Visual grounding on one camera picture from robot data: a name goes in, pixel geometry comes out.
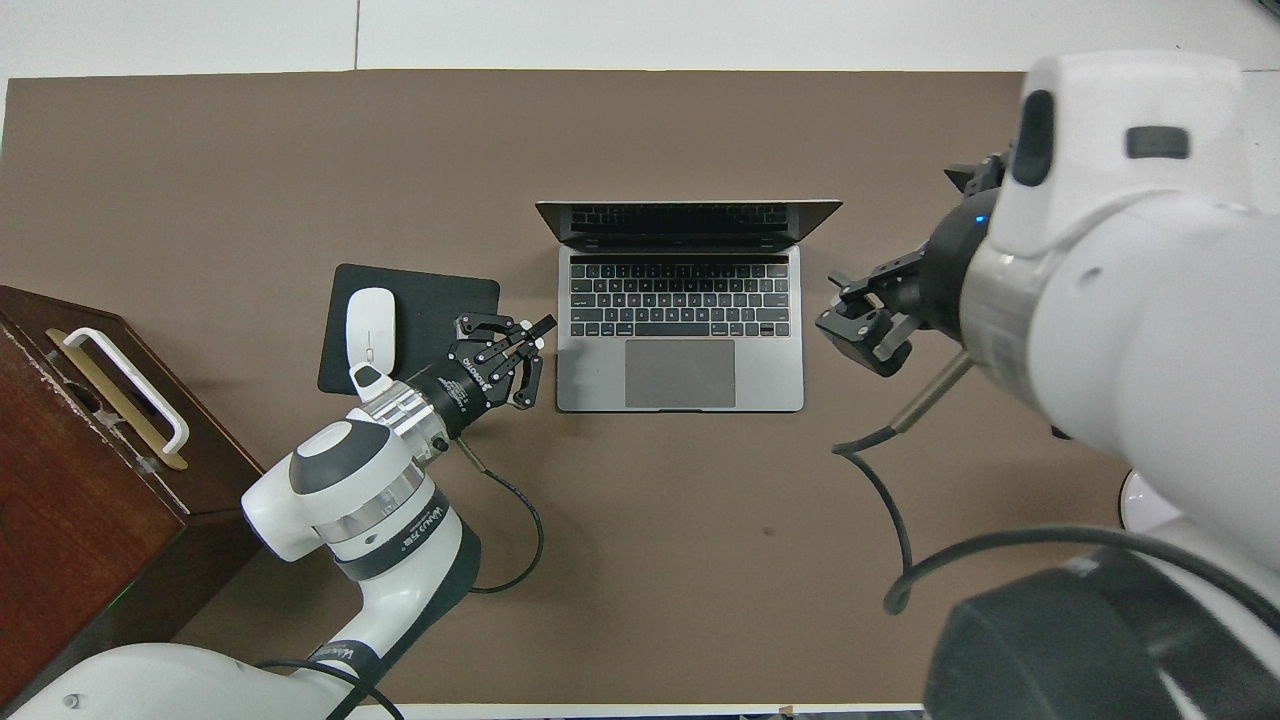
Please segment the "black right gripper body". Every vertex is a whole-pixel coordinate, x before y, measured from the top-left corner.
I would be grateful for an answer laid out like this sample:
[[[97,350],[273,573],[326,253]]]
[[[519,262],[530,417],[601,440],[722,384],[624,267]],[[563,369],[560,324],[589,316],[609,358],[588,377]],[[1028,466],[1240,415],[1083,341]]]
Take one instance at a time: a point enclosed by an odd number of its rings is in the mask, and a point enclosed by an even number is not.
[[[916,316],[928,328],[963,342],[963,287],[988,233],[992,211],[991,193],[964,199],[933,229],[916,260],[905,256],[873,273],[870,288],[876,296],[888,310]]]

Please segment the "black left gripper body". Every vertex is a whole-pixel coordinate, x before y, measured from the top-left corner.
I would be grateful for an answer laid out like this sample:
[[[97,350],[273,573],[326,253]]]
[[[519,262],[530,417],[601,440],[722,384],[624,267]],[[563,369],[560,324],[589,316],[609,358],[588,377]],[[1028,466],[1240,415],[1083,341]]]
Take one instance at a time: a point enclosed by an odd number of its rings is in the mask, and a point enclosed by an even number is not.
[[[429,401],[449,437],[507,404],[512,384],[513,364],[484,340],[461,340],[444,357],[411,375],[411,387]]]

